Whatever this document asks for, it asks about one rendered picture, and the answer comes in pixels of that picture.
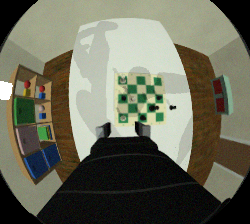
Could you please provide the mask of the green and cream chessboard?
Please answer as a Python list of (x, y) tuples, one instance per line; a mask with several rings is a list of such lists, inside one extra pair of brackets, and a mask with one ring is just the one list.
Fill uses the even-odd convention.
[[(126, 83), (121, 84), (121, 74), (125, 74)], [(129, 98), (136, 96), (131, 103)], [(126, 97), (123, 101), (122, 96)], [(162, 96), (157, 100), (157, 96)], [(115, 73), (114, 80), (115, 127), (135, 126), (135, 121), (145, 125), (166, 124), (166, 93), (163, 75), (142, 73)], [(150, 111), (151, 105), (159, 106), (159, 110)], [(144, 115), (146, 120), (141, 121)], [(122, 121), (121, 116), (126, 120)]]

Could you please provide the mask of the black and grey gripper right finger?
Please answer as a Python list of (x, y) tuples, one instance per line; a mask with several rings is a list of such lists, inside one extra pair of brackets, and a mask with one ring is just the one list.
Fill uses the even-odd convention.
[(135, 132), (138, 136), (148, 136), (151, 139), (151, 126), (135, 121)]

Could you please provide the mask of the white chess piece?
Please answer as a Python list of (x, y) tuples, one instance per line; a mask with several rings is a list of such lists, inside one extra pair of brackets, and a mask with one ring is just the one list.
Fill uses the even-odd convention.
[(131, 102), (131, 103), (134, 103), (136, 100), (136, 96), (134, 95), (134, 96), (131, 96), (130, 98), (129, 98), (129, 101)]
[(120, 79), (120, 83), (125, 84), (126, 83), (125, 74), (121, 74), (121, 78), (122, 79)]

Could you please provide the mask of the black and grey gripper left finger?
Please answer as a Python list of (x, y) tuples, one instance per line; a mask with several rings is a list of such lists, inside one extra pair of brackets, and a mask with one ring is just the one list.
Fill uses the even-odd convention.
[(107, 122), (101, 127), (96, 127), (97, 140), (101, 137), (109, 137), (110, 133), (111, 133), (111, 122)]

